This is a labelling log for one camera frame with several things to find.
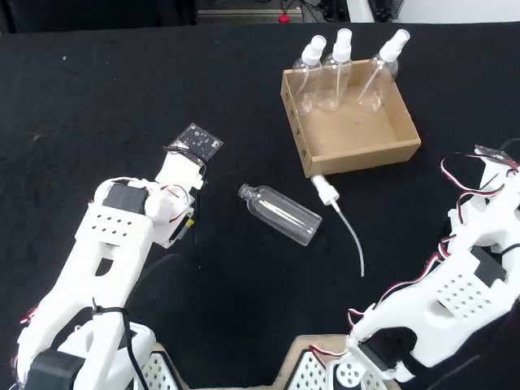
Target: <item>white spray pump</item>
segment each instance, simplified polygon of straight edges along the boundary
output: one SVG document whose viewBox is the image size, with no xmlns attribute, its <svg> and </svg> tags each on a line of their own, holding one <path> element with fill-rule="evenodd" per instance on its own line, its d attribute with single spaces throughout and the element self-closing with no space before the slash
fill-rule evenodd
<svg viewBox="0 0 520 390">
<path fill-rule="evenodd" d="M 362 90 L 357 98 L 359 106 L 364 111 L 376 111 L 383 104 L 390 85 L 397 77 L 397 57 L 409 39 L 409 32 L 402 28 L 397 30 L 392 39 L 370 60 L 368 71 L 361 83 Z"/>
<path fill-rule="evenodd" d="M 337 110 L 345 97 L 352 71 L 352 61 L 350 61 L 351 39 L 352 31 L 348 28 L 339 30 L 332 53 L 323 61 L 322 98 L 319 102 L 319 107 L 322 110 Z"/>
<path fill-rule="evenodd" d="M 309 114 L 319 102 L 319 78 L 322 74 L 320 59 L 327 40 L 315 35 L 292 66 L 290 87 L 299 115 Z"/>
</svg>

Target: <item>black fabric surface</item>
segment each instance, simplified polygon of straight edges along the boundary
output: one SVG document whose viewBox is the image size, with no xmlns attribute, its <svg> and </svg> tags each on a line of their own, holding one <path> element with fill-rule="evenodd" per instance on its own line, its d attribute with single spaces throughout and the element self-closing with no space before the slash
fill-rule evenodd
<svg viewBox="0 0 520 390">
<path fill-rule="evenodd" d="M 520 24 L 407 27 L 412 39 L 397 83 L 422 148 L 407 163 L 330 177 L 363 243 L 365 279 L 348 232 L 302 174 L 280 99 L 282 70 L 313 34 L 333 41 L 339 27 L 2 37 L 4 388 L 12 383 L 17 320 L 52 287 L 97 185 L 114 176 L 153 178 L 161 147 L 191 122 L 225 145 L 210 161 L 200 219 L 182 245 L 153 247 L 147 266 L 161 263 L 128 310 L 155 331 L 192 387 L 271 383 L 295 336 L 347 332 L 348 307 L 363 310 L 389 284 L 421 271 L 458 195 L 440 174 L 440 158 L 518 134 Z M 398 26 L 350 28 L 353 57 L 364 59 Z M 459 167 L 464 179 L 479 178 L 478 164 Z M 310 245 L 250 215 L 236 195 L 243 183 L 269 185 L 321 214 Z M 511 328 L 486 357 L 437 388 L 516 388 L 520 340 L 518 326 Z"/>
</svg>

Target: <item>bottle cap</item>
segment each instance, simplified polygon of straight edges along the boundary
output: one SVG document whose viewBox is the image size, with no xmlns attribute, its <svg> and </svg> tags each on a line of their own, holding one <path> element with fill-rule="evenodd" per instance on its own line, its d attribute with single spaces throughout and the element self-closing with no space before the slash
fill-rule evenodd
<svg viewBox="0 0 520 390">
<path fill-rule="evenodd" d="M 410 39 L 410 33 L 404 30 L 403 28 L 400 28 L 397 30 L 395 35 L 387 41 L 379 51 L 379 56 L 384 62 L 387 63 L 393 63 L 397 57 L 399 57 L 399 54 L 401 53 L 401 50 L 403 49 L 403 46 L 406 44 L 406 42 Z"/>
<path fill-rule="evenodd" d="M 301 60 L 306 65 L 316 65 L 322 56 L 323 49 L 327 44 L 327 40 L 321 35 L 314 35 L 310 44 L 305 47 L 301 53 Z"/>
<path fill-rule="evenodd" d="M 336 43 L 332 50 L 332 58 L 338 63 L 345 63 L 350 60 L 350 53 L 352 46 L 350 40 L 352 39 L 352 31 L 348 28 L 338 30 Z"/>
</svg>

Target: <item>cardboard box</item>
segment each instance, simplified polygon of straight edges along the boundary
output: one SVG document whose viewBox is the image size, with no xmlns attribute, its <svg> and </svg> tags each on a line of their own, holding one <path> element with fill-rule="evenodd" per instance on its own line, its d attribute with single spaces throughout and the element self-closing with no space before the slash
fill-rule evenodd
<svg viewBox="0 0 520 390">
<path fill-rule="evenodd" d="M 298 116 L 284 71 L 282 100 L 306 177 L 356 171 L 409 160 L 421 145 L 396 84 L 376 112 L 357 104 L 360 79 L 368 60 L 354 61 L 345 104 L 337 111 L 312 110 Z"/>
</svg>

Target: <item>white robotic arm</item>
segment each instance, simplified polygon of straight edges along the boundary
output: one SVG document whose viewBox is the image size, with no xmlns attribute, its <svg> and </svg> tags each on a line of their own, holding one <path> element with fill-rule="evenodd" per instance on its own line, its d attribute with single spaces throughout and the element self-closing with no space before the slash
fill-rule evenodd
<svg viewBox="0 0 520 390">
<path fill-rule="evenodd" d="M 206 162 L 191 150 L 199 147 L 207 152 L 206 157 L 212 156 L 222 143 L 192 125 L 172 145 L 154 182 L 120 177 L 97 188 L 55 286 L 19 336 L 20 387 L 45 388 L 37 370 L 52 370 L 59 359 L 66 360 L 59 363 L 63 366 L 79 368 L 77 376 L 73 370 L 61 374 L 75 376 L 64 379 L 74 383 L 74 390 L 123 389 L 131 382 L 136 372 L 127 349 L 119 347 L 124 333 L 120 312 L 95 315 L 68 337 L 58 353 L 49 348 L 58 332 L 81 309 L 92 307 L 93 301 L 102 308 L 124 308 L 150 246 L 156 242 L 170 247 L 193 224 L 190 191 L 201 188 Z M 100 275 L 102 262 L 110 266 Z M 130 329 L 136 362 L 143 366 L 155 343 L 154 334 L 138 324 L 130 324 Z M 59 364 L 58 372 L 67 371 Z"/>
<path fill-rule="evenodd" d="M 349 352 L 333 363 L 340 368 L 336 373 L 347 373 L 337 375 L 344 387 L 366 388 L 362 383 L 366 371 L 381 379 L 410 380 L 417 367 L 433 367 L 451 357 L 473 333 L 512 309 L 520 296 L 520 251 L 508 248 L 520 243 L 520 175 L 516 163 L 491 152 L 490 158 L 485 157 L 490 150 L 477 147 L 486 164 L 481 188 L 469 193 L 464 189 L 463 194 L 472 198 L 449 211 L 452 233 L 441 241 L 440 252 L 423 275 L 408 282 L 409 287 L 385 293 L 353 326 L 347 339 Z M 501 263 L 482 247 L 503 254 Z M 379 331 L 395 328 L 414 333 L 410 351 L 391 351 L 392 343 L 372 342 Z"/>
</svg>

